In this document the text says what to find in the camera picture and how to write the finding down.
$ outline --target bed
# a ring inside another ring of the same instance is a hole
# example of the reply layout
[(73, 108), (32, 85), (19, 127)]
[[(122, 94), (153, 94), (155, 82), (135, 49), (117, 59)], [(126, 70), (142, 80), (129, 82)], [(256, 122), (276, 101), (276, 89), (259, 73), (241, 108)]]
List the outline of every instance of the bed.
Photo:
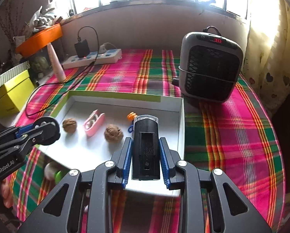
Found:
[[(124, 50), (115, 64), (95, 65), (74, 90), (97, 90), (181, 97), (171, 84), (178, 76), (179, 57), (170, 50)], [(65, 71), (67, 79), (83, 68)], [(32, 98), (28, 112), (52, 103), (75, 81), (42, 87)], [(221, 168), (250, 199), (276, 232), (280, 226), (285, 194), (284, 166), (272, 123), (258, 97), (242, 75), (228, 101), (223, 104), (184, 99), (185, 160), (204, 170)], [(33, 119), (22, 114), (17, 125)], [(34, 148), (28, 163), (12, 174), (14, 209), (20, 220), (41, 202), (53, 187), (43, 176), (46, 157)], [(114, 232), (176, 233), (180, 199), (115, 191), (112, 195)], [(205, 222), (208, 219), (205, 208)]]

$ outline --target yellow box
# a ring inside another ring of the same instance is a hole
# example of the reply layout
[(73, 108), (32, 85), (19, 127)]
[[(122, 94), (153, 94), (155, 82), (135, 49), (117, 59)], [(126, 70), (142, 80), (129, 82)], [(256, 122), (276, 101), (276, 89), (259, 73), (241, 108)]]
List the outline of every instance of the yellow box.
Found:
[(28, 70), (0, 87), (0, 117), (19, 112), (34, 90)]

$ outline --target curtain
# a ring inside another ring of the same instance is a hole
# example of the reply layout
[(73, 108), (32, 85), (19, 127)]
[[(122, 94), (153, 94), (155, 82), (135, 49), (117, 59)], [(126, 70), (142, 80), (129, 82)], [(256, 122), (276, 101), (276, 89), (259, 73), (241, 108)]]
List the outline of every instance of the curtain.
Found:
[(270, 116), (290, 94), (290, 6), (251, 0), (251, 25), (242, 73)]

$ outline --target black cable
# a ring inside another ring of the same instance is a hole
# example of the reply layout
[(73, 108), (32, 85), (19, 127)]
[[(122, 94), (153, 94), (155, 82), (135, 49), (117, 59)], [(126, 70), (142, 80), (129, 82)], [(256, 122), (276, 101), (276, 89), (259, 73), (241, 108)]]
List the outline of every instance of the black cable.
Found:
[(97, 35), (97, 32), (96, 32), (96, 30), (92, 27), (92, 26), (83, 26), (82, 28), (80, 28), (79, 29), (79, 31), (78, 31), (78, 33), (77, 33), (77, 39), (78, 39), (78, 41), (81, 41), (81, 38), (79, 37), (79, 32), (80, 32), (80, 30), (81, 29), (83, 29), (83, 28), (86, 28), (86, 27), (88, 27), (88, 28), (91, 28), (91, 29), (93, 29), (94, 31), (95, 31), (95, 34), (96, 34), (96, 41), (97, 41), (97, 53), (96, 53), (96, 57), (95, 57), (95, 59), (94, 59), (94, 61), (92, 61), (88, 66), (86, 66), (86, 68), (84, 69), (84, 70), (82, 70), (79, 74), (77, 74), (75, 77), (73, 77), (72, 79), (70, 79), (70, 80), (68, 80), (68, 81), (64, 81), (64, 82), (53, 82), (53, 83), (46, 83), (46, 84), (43, 84), (43, 85), (40, 85), (39, 87), (37, 87), (34, 91), (33, 91), (33, 93), (30, 95), (30, 97), (29, 97), (29, 99), (28, 99), (28, 101), (26, 102), (26, 106), (25, 106), (25, 115), (26, 115), (26, 117), (28, 117), (28, 118), (30, 118), (31, 116), (33, 116), (33, 115), (36, 115), (36, 114), (38, 114), (38, 113), (40, 113), (40, 112), (43, 112), (44, 110), (46, 110), (46, 109), (48, 109), (48, 108), (50, 108), (50, 107), (52, 107), (53, 105), (55, 105), (64, 95), (66, 95), (70, 90), (72, 90), (72, 89), (74, 89), (87, 75), (88, 75), (88, 73), (90, 72), (90, 69), (88, 70), (88, 72), (86, 72), (86, 74), (84, 74), (82, 77), (81, 77), (81, 79), (78, 81), (78, 82), (76, 82), (70, 89), (68, 89), (68, 90), (66, 90), (64, 93), (62, 93), (57, 99), (55, 99), (54, 100), (54, 102), (53, 103), (51, 103), (51, 104), (49, 104), (47, 107), (45, 107), (45, 108), (43, 108), (43, 109), (41, 109), (41, 110), (39, 110), (39, 111), (37, 111), (37, 112), (35, 112), (35, 113), (32, 113), (32, 114), (28, 114), (27, 113), (27, 107), (28, 107), (28, 104), (29, 104), (29, 102), (30, 102), (30, 99), (31, 99), (31, 97), (34, 95), (34, 93), (38, 90), (38, 89), (40, 89), (41, 87), (43, 87), (43, 86), (46, 86), (46, 85), (61, 85), (61, 84), (66, 84), (66, 83), (69, 83), (69, 82), (71, 82), (71, 81), (73, 81), (73, 80), (75, 80), (80, 74), (82, 74), (85, 70), (87, 70), (88, 68), (91, 68), (94, 64), (95, 64), (95, 62), (96, 62), (96, 59), (97, 59), (97, 55), (99, 54), (99, 46), (100, 46), (100, 43), (99, 43), (99, 37), (98, 37), (98, 35)]

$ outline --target blue gripper pad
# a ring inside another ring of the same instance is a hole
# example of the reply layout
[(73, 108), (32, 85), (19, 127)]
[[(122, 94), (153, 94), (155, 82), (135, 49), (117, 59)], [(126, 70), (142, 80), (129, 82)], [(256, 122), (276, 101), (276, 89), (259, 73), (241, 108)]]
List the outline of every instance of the blue gripper pad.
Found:
[(132, 139), (130, 139), (129, 145), (128, 145), (128, 151), (126, 158), (124, 160), (124, 168), (122, 170), (122, 188), (125, 189), (128, 179), (129, 179), (129, 173), (130, 173), (130, 167), (131, 167), (131, 159), (132, 159)]
[(160, 163), (161, 163), (163, 181), (166, 185), (166, 188), (169, 189), (170, 188), (170, 168), (166, 160), (166, 153), (164, 151), (161, 139), (159, 139), (159, 146), (160, 146)]
[(33, 123), (32, 124), (29, 124), (29, 125), (26, 125), (24, 127), (21, 127), (18, 131), (18, 133), (16, 134), (16, 138), (19, 138), (22, 136), (23, 133), (29, 131), (29, 130), (32, 130), (34, 127), (33, 127)]

